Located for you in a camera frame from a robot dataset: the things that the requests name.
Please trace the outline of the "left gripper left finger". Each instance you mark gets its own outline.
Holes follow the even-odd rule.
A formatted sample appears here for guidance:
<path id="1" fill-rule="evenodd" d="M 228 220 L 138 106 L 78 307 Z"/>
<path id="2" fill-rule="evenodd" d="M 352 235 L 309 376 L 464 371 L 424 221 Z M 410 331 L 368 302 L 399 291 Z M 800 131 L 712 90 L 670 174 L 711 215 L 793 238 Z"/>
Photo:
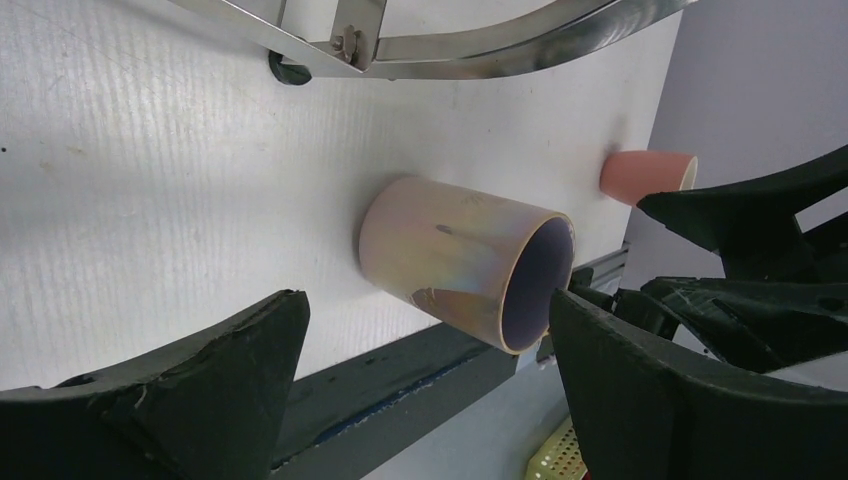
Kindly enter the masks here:
<path id="1" fill-rule="evenodd" d="M 265 479 L 309 324 L 302 291 L 51 388 L 1 394 L 5 479 Z"/>

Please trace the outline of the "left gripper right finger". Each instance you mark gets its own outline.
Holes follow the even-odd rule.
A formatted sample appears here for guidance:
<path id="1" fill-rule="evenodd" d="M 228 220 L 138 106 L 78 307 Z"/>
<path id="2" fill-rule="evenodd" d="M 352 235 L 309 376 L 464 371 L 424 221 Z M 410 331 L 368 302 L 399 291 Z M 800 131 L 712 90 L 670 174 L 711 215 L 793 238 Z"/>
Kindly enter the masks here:
<path id="1" fill-rule="evenodd" d="M 843 479 L 847 396 L 712 360 L 566 291 L 550 334 L 595 479 Z"/>

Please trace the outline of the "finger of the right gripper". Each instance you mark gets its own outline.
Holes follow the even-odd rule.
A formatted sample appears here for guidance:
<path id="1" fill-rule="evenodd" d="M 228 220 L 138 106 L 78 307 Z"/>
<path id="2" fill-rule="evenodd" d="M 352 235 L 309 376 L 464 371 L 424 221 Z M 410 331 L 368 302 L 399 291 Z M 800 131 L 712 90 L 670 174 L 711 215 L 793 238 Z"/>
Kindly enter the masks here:
<path id="1" fill-rule="evenodd" d="M 637 204 L 668 230 L 721 258 L 731 280 L 844 282 L 847 215 L 803 231 L 797 214 L 846 189 L 847 149 L 763 177 L 656 193 Z"/>
<path id="2" fill-rule="evenodd" d="M 847 285 L 658 277 L 641 292 L 718 359 L 767 373 L 847 350 Z"/>

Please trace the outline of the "pink iridescent mug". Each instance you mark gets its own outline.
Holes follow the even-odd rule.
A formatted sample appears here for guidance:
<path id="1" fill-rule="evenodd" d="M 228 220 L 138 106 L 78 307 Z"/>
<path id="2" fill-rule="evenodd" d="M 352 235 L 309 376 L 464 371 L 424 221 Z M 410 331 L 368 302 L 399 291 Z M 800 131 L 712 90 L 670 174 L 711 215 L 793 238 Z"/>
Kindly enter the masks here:
<path id="1" fill-rule="evenodd" d="M 565 214 L 421 177 L 374 199 L 358 241 L 375 286 L 513 355 L 548 330 L 551 297 L 568 285 L 574 257 Z"/>

